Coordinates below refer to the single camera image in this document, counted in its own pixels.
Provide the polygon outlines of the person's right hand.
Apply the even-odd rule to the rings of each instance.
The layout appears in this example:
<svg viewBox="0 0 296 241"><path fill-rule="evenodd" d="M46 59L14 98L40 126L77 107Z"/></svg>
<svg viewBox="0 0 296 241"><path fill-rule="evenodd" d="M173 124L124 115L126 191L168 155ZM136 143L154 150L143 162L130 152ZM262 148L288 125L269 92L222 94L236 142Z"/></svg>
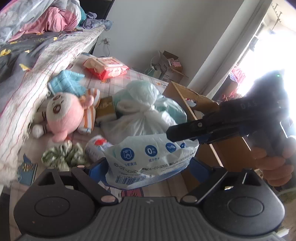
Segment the person's right hand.
<svg viewBox="0 0 296 241"><path fill-rule="evenodd" d="M287 160L295 154L295 136L290 136L280 156L268 156L265 149L259 147L251 148L255 166L263 172L263 177L273 187L279 187L288 183L292 178L294 166Z"/></svg>

